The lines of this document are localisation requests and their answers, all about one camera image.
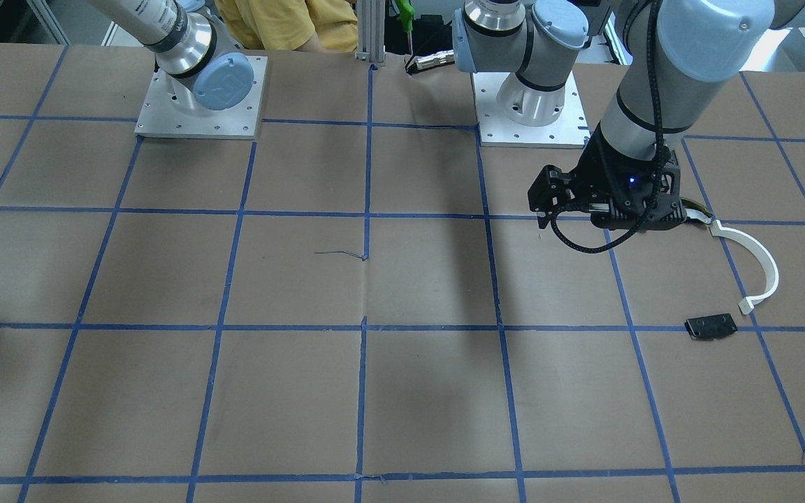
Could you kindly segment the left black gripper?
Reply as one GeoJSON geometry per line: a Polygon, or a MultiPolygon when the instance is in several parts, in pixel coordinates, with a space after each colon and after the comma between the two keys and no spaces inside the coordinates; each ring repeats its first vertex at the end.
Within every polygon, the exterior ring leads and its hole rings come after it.
{"type": "Polygon", "coordinates": [[[537,214],[539,229],[549,226],[556,211],[584,212],[585,207],[593,221],[636,221],[651,200],[657,167],[653,160],[617,152],[597,129],[571,172],[554,165],[540,169],[528,188],[528,207],[537,214]]]}

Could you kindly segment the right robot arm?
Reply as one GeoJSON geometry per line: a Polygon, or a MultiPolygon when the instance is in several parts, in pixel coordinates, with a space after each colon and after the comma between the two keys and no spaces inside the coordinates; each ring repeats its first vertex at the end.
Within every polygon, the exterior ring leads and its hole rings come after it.
{"type": "Polygon", "coordinates": [[[92,6],[154,53],[160,70],[208,110],[240,104],[255,73],[242,45],[204,1],[92,1],[92,6]]]}

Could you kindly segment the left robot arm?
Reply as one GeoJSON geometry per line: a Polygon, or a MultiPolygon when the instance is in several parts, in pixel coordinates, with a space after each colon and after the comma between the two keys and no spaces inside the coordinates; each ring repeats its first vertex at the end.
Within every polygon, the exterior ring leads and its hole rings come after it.
{"type": "MultiPolygon", "coordinates": [[[[614,1],[632,63],[577,166],[546,166],[528,189],[539,227],[564,212],[609,230],[669,230],[685,220],[669,143],[693,127],[768,29],[805,27],[805,1],[614,1]]],[[[502,71],[508,118],[557,118],[590,23],[570,1],[466,1],[451,23],[456,65],[502,71]]]]}

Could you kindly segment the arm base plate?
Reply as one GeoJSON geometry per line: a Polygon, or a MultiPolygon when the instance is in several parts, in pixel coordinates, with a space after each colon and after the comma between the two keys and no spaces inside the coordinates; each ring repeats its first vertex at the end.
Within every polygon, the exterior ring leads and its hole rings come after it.
{"type": "Polygon", "coordinates": [[[552,92],[527,88],[513,73],[474,73],[472,84],[484,147],[581,149],[590,139],[573,73],[552,92]]]}
{"type": "Polygon", "coordinates": [[[211,61],[193,89],[154,72],[135,133],[154,139],[255,140],[268,57],[229,53],[211,61]]]}

